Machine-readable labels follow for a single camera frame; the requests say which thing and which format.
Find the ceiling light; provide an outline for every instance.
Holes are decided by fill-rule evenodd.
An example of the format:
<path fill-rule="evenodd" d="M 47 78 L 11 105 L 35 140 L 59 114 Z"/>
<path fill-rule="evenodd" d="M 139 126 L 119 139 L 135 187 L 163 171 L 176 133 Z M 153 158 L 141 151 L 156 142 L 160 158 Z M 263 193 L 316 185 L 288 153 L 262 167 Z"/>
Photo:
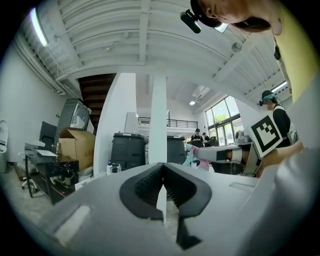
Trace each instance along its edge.
<path fill-rule="evenodd" d="M 33 24 L 33 27 L 34 27 L 34 30 L 41 42 L 41 44 L 46 47 L 47 46 L 47 40 L 45 38 L 45 35 L 41 29 L 41 26 L 40 26 L 40 23 L 39 23 L 39 20 L 38 20 L 38 16 L 37 16 L 37 10 L 36 8 L 33 8 L 30 12 L 30 17 L 31 17 L 31 21 L 32 21 L 32 24 Z"/>
<path fill-rule="evenodd" d="M 275 92 L 279 90 L 281 87 L 285 86 L 287 84 L 287 81 L 283 82 L 282 84 L 278 85 L 276 88 L 272 89 L 271 92 Z"/>
<path fill-rule="evenodd" d="M 225 32 L 229 24 L 222 23 L 221 26 L 215 27 L 216 30 L 218 30 L 220 33 Z"/>

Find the wooden staircase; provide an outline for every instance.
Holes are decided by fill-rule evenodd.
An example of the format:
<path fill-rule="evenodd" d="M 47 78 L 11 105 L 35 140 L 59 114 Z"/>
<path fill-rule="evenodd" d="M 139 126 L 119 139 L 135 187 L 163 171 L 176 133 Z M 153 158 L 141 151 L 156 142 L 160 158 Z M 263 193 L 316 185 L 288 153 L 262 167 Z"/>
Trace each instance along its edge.
<path fill-rule="evenodd" d="M 116 74 L 99 74 L 78 79 L 83 103 L 92 110 L 90 120 L 97 132 L 102 108 Z"/>

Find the air conditioner unit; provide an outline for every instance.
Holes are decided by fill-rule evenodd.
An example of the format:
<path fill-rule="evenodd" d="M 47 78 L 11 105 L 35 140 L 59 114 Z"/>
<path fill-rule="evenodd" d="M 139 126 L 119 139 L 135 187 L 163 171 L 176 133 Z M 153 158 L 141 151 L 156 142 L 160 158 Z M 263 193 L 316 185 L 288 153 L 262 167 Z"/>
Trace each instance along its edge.
<path fill-rule="evenodd" d="M 210 88 L 205 87 L 203 85 L 199 85 L 192 93 L 192 96 L 197 100 L 201 100 L 207 93 L 210 91 Z"/>

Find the desk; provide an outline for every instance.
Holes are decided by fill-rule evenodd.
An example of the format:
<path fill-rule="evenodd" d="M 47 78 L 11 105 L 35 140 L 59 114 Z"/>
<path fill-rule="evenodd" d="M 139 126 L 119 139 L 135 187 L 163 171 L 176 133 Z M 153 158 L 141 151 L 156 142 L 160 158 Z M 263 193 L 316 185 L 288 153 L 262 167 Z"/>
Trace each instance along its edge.
<path fill-rule="evenodd" d="M 30 188 L 30 178 L 32 178 L 36 185 L 50 198 L 51 203 L 54 205 L 75 191 L 74 184 L 78 183 L 79 162 L 78 160 L 61 154 L 58 156 L 44 156 L 38 153 L 37 150 L 48 150 L 48 148 L 28 143 L 24 146 L 25 172 L 29 194 L 32 198 L 33 195 Z M 28 160 L 30 160 L 30 162 L 36 167 L 38 172 L 29 174 Z M 50 177 L 71 177 L 72 175 L 73 179 L 70 186 L 64 186 L 58 182 L 54 185 L 50 181 Z"/>

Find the glass window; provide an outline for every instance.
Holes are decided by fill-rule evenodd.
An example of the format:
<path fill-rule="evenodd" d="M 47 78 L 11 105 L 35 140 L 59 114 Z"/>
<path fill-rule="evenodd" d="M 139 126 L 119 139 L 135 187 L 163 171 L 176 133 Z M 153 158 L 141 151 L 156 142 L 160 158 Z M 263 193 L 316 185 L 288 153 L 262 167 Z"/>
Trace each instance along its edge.
<path fill-rule="evenodd" d="M 242 124 L 241 118 L 234 120 L 232 122 L 232 125 L 233 125 L 234 136 L 236 136 L 236 133 L 238 131 L 243 131 L 244 130 L 244 126 Z"/>
<path fill-rule="evenodd" d="M 226 102 L 223 100 L 219 104 L 215 105 L 212 108 L 213 115 L 214 115 L 214 122 L 215 123 L 220 123 L 223 120 L 229 118 L 229 112 L 227 109 Z"/>
<path fill-rule="evenodd" d="M 225 135 L 226 135 L 227 144 L 230 145 L 230 144 L 235 143 L 235 141 L 234 141 L 234 135 L 233 135 L 233 133 L 232 133 L 231 123 L 226 124 L 226 125 L 224 126 L 224 130 L 225 130 Z"/>
<path fill-rule="evenodd" d="M 212 128 L 209 130 L 209 137 L 217 137 L 217 130 L 216 128 Z"/>
<path fill-rule="evenodd" d="M 218 132 L 218 140 L 219 140 L 219 146 L 224 146 L 225 144 L 225 133 L 223 126 L 219 127 L 217 129 Z"/>
<path fill-rule="evenodd" d="M 230 116 L 233 117 L 233 116 L 239 114 L 239 109 L 238 109 L 238 106 L 237 106 L 237 103 L 236 103 L 234 97 L 229 96 L 229 97 L 225 98 L 225 102 L 228 106 Z"/>
<path fill-rule="evenodd" d="M 214 123 L 214 116 L 212 115 L 212 110 L 209 109 L 208 111 L 205 112 L 206 115 L 206 120 L 208 122 L 208 126 L 213 126 Z"/>

